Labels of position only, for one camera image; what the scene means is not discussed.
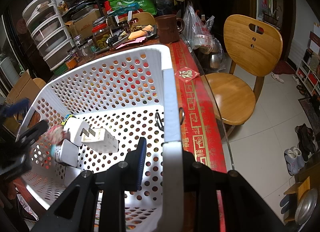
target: potted plant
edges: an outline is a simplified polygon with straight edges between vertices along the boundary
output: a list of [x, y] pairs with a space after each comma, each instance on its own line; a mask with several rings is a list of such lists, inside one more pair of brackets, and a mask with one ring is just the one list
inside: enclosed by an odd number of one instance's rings
[[282, 11], [281, 7], [278, 6], [272, 11], [271, 3], [273, 0], [267, 0], [267, 3], [262, 3], [263, 20], [271, 25], [277, 25], [278, 20], [276, 19], [276, 12], [278, 10]]

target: brown ceramic mug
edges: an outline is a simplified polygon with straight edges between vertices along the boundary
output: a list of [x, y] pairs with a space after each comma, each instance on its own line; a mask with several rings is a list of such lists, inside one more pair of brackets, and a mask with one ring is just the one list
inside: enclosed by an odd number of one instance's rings
[[179, 33], [184, 29], [184, 21], [175, 15], [162, 15], [156, 17], [157, 31], [161, 43], [171, 43], [179, 41]]

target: chair seat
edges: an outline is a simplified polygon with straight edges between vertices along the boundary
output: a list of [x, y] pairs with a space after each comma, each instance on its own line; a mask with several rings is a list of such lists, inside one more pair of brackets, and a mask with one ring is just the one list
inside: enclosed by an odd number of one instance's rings
[[254, 111], [256, 98], [252, 89], [243, 80], [228, 73], [206, 75], [212, 93], [218, 104], [223, 122], [240, 125], [246, 122]]

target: red tablecloth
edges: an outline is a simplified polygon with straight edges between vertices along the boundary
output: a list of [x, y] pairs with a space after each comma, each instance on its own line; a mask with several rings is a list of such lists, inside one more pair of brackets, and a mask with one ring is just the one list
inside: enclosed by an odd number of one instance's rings
[[[188, 47], [180, 40], [167, 45], [171, 52], [174, 71], [188, 67], [198, 72]], [[214, 115], [212, 101], [204, 87], [200, 76], [188, 83], [176, 77], [179, 107], [183, 107], [185, 118], [181, 126], [182, 144], [186, 151], [192, 152], [198, 162], [209, 166], [212, 170], [227, 172], [224, 160], [221, 137]], [[224, 213], [221, 193], [218, 191], [220, 212], [220, 232], [225, 232]], [[192, 229], [193, 207], [185, 202], [185, 228]]]

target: screw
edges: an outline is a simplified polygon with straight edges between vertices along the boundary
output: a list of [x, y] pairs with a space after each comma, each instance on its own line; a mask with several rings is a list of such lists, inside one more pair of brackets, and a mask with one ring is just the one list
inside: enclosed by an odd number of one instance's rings
[[231, 170], [229, 171], [229, 175], [235, 178], [235, 177], [238, 177], [239, 173], [237, 171]]
[[128, 163], [125, 162], [125, 161], [122, 161], [122, 162], [119, 162], [119, 163], [118, 163], [118, 166], [122, 169], [122, 168], [127, 167], [127, 166], [128, 166]]
[[89, 170], [86, 170], [86, 171], [81, 172], [81, 176], [82, 176], [83, 178], [87, 178], [87, 177], [89, 177], [90, 175], [91, 175], [91, 171], [89, 171]]
[[200, 162], [193, 162], [193, 163], [192, 163], [192, 166], [193, 166], [194, 168], [196, 168], [196, 169], [199, 169], [199, 168], [202, 167], [202, 163], [200, 163]]

